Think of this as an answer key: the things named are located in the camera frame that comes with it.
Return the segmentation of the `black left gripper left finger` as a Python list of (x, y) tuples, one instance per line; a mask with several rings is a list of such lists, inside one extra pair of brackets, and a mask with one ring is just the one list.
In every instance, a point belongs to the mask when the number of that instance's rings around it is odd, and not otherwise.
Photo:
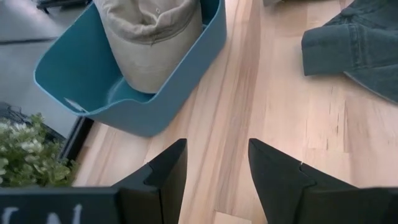
[(118, 224), (178, 224), (187, 179), (187, 140), (178, 139), (113, 186)]

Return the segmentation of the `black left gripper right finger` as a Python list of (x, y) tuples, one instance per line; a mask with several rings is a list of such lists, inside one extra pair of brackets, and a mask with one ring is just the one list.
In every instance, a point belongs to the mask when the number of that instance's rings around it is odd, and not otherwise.
[(268, 224), (398, 224), (398, 187), (357, 188), (256, 138), (248, 158)]

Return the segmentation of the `dark denim cap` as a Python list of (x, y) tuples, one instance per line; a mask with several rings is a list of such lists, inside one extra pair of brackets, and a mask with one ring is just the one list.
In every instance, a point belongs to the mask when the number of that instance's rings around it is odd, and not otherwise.
[(306, 76), (344, 73), (398, 104), (398, 0), (354, 0), (301, 46)]

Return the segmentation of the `beige plush toy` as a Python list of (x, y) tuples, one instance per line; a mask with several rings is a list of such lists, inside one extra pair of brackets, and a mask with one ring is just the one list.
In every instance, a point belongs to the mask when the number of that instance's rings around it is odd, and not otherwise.
[(127, 83), (157, 93), (202, 32), (200, 0), (93, 0)]

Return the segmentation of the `green plant in black pot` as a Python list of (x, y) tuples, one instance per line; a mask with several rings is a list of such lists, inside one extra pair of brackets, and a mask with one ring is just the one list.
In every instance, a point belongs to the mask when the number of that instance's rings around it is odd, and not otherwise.
[(41, 115), (0, 118), (0, 224), (118, 224), (118, 193), (73, 187), (78, 163), (60, 156)]

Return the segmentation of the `teal plastic bin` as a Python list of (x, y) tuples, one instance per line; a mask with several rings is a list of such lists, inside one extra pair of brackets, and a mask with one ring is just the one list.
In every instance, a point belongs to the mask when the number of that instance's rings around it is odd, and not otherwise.
[(132, 89), (123, 78), (94, 4), (43, 54), (35, 83), (77, 116), (154, 136), (174, 119), (226, 42), (225, 0), (200, 3), (201, 35), (154, 95)]

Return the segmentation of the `black table edge frame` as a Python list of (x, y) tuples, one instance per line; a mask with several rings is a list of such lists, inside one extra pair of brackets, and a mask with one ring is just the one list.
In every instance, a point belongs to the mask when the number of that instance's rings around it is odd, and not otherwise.
[(60, 159), (76, 160), (81, 148), (83, 147), (87, 136), (90, 133), (94, 121), (86, 117), (77, 117), (72, 130), (66, 139), (62, 150), (60, 151)]

